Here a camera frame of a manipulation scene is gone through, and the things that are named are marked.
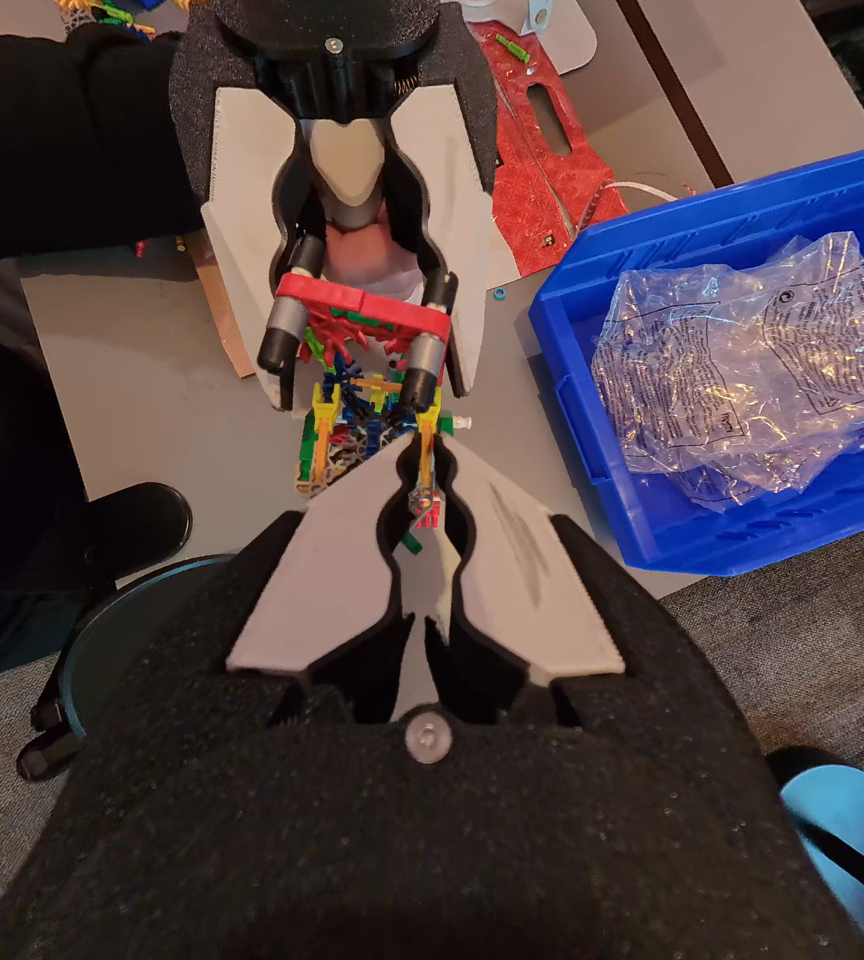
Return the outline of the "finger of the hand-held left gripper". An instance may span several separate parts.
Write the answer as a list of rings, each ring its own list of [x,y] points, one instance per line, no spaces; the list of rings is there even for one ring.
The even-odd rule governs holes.
[[[421,238],[458,280],[450,378],[453,395],[466,397],[485,332],[492,198],[482,186],[455,88],[414,88],[390,115],[390,137],[420,186]]]
[[[276,198],[300,155],[297,118],[256,88],[216,92],[209,197],[203,220],[247,355],[257,362],[286,244]]]

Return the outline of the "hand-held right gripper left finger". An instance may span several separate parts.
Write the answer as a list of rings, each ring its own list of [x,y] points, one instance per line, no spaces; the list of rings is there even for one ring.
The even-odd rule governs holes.
[[[389,721],[414,615],[394,549],[412,525],[421,440],[396,439],[311,502],[225,666],[331,686],[360,722]]]

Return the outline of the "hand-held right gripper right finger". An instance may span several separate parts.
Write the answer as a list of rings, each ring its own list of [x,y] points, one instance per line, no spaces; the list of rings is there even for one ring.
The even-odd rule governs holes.
[[[622,677],[625,660],[551,510],[454,439],[436,442],[436,466],[459,556],[433,657],[442,700],[475,722],[554,722],[564,681]]]

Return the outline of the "small multicolour toy assembly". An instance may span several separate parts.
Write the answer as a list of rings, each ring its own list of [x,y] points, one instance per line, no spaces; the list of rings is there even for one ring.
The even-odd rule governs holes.
[[[441,515],[436,438],[454,436],[470,421],[442,408],[440,388],[427,411],[403,411],[403,379],[402,374],[363,373],[358,367],[339,373],[335,366],[326,373],[315,384],[311,410],[305,415],[294,486],[303,498],[313,499],[394,440],[415,435],[420,451],[409,498],[413,523],[401,543],[418,556],[423,545],[416,531],[438,529]]]

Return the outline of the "green connector toy assembly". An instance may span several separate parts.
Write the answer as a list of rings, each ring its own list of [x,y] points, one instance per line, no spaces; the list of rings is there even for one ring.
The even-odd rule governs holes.
[[[353,368],[364,374],[401,374],[400,404],[407,413],[427,411],[437,388],[442,401],[457,278],[434,270],[421,302],[403,302],[325,279],[324,252],[318,237],[301,237],[275,290],[259,348],[257,364],[277,382],[282,409],[293,410],[298,363],[319,366],[314,385],[334,367],[339,374]]]

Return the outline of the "person's left forearm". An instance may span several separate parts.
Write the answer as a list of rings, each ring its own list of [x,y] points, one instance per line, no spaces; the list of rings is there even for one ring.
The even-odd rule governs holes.
[[[202,228],[170,110],[180,39],[0,35],[0,258]]]

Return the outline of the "person's left hand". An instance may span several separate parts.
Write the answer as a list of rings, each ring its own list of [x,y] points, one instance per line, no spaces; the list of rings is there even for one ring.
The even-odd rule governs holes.
[[[416,255],[391,236],[383,205],[375,222],[355,231],[326,223],[323,276],[330,282],[406,301],[424,282]]]

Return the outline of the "construction toy set plastic bag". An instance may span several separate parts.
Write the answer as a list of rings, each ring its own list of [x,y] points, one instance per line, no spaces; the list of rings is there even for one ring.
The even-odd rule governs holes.
[[[621,216],[627,208],[611,170],[587,143],[558,71],[537,42],[526,41],[531,61],[522,64],[495,41],[496,27],[466,24],[486,56],[497,95],[487,290],[509,277],[556,265],[585,226]],[[299,124],[300,155],[276,187],[287,238],[273,270],[275,290],[304,234],[323,242],[325,259],[327,222],[354,232],[374,223],[385,206],[393,240],[416,255],[423,274],[424,282],[407,300],[420,303],[427,278],[435,270],[447,270],[421,238],[420,185],[393,148],[390,116]],[[222,279],[205,230],[214,261],[210,271]],[[224,282],[223,288],[229,325],[236,330],[221,332],[226,352],[237,374],[257,375],[282,410],[278,384],[249,359]]]

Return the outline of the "small blue plastic bin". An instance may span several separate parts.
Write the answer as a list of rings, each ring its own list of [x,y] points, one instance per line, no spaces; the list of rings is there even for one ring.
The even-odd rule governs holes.
[[[592,225],[539,288],[531,323],[584,482],[627,566],[730,577],[864,531],[864,451],[834,460],[802,493],[716,514],[665,478],[630,473],[591,375],[622,272],[750,268],[796,235],[834,230],[855,232],[864,254],[864,150]]]

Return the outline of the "black office chair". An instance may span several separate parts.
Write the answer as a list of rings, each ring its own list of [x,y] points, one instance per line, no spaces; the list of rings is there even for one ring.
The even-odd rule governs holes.
[[[81,751],[129,668],[150,642],[232,559],[176,559],[193,531],[188,500],[146,482],[74,502],[32,554],[26,574],[38,591],[73,600],[59,629],[51,675],[30,710],[35,737],[18,753],[18,775],[40,783]]]

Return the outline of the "white adjustable book stand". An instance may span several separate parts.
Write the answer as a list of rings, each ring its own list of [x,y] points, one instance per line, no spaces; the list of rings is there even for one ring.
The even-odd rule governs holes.
[[[596,33],[577,1],[461,1],[470,25],[496,27],[525,49],[535,41],[562,76],[587,65],[597,49]]]

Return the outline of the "pile of toy connectors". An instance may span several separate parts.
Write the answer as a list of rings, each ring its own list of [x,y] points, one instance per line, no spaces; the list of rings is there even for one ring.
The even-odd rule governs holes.
[[[190,1],[55,1],[66,34],[96,24],[121,29],[151,42],[185,31]]]

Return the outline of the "clear plastic bag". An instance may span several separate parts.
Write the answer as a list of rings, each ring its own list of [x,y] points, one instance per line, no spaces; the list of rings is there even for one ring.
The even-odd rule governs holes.
[[[795,236],[748,270],[627,270],[590,371],[632,474],[723,513],[864,451],[864,255]]]

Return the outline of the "light blue stool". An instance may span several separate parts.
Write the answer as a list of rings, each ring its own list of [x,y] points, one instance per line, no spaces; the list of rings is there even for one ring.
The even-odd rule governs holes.
[[[808,830],[823,830],[864,858],[864,771],[808,747],[774,750],[766,762],[813,866],[864,937],[864,883],[835,861]]]

